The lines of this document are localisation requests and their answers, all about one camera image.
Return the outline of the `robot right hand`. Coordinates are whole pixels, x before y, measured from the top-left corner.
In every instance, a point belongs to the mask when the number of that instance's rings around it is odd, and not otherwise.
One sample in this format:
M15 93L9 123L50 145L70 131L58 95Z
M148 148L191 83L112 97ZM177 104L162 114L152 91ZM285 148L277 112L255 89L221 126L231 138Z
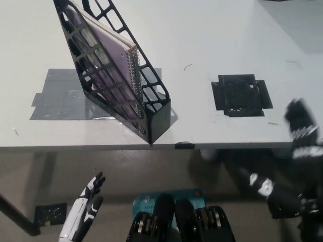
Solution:
M319 126L302 99L293 99L286 108L285 120L292 136L291 167L305 188L300 194L276 183L269 177L238 169L251 189L267 201L274 219L298 216L322 216L322 144Z

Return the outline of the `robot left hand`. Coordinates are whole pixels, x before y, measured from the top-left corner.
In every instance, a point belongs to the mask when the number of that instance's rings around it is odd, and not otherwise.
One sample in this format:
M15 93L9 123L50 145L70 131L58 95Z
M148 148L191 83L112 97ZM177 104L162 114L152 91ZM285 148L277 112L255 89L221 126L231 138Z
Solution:
M83 241L103 203L99 193L104 181L103 172L99 172L85 186L65 220L59 242Z

